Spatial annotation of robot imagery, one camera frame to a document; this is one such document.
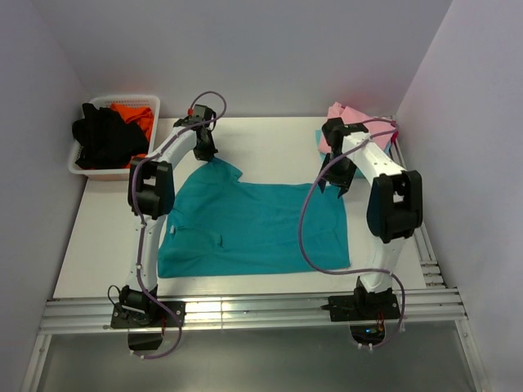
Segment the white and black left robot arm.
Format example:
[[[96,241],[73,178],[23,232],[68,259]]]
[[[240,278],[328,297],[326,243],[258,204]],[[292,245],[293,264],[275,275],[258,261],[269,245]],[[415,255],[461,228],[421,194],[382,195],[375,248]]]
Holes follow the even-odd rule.
[[[159,316],[157,302],[158,251],[164,221],[173,208],[173,169],[190,152],[198,160],[211,161],[217,153],[212,138],[217,114],[206,108],[191,109],[175,121],[168,138],[145,158],[134,158],[129,174],[127,200],[136,217],[136,260],[132,262],[119,302],[141,326]]]

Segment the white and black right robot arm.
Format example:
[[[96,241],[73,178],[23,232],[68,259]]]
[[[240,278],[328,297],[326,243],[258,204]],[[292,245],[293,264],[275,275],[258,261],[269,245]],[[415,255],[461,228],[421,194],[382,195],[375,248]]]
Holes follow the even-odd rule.
[[[346,124],[330,118],[322,134],[330,148],[320,171],[318,186],[338,187],[345,194],[355,173],[370,185],[366,221],[371,251],[353,294],[332,296],[326,308],[333,321],[398,319],[400,306],[392,291],[400,253],[422,224],[422,177],[393,162],[377,145],[368,121]]]

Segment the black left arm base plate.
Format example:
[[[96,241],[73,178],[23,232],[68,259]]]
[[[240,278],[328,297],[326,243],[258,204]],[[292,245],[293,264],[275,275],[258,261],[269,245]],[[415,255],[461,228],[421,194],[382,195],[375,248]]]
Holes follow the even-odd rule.
[[[165,301],[166,305],[177,317],[177,320],[184,324],[186,315],[186,303],[183,301]],[[129,310],[122,307],[119,303],[114,306],[110,328],[111,329],[136,329],[148,327],[177,327],[174,318],[162,308],[158,308],[153,315]]]

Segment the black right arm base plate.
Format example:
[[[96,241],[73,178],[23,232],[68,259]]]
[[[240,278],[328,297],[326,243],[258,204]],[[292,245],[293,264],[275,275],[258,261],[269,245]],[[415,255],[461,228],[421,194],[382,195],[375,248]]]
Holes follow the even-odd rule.
[[[332,322],[378,321],[400,318],[400,307],[394,294],[385,300],[372,302],[368,297],[355,294],[329,296],[328,302],[321,306],[329,312]]]

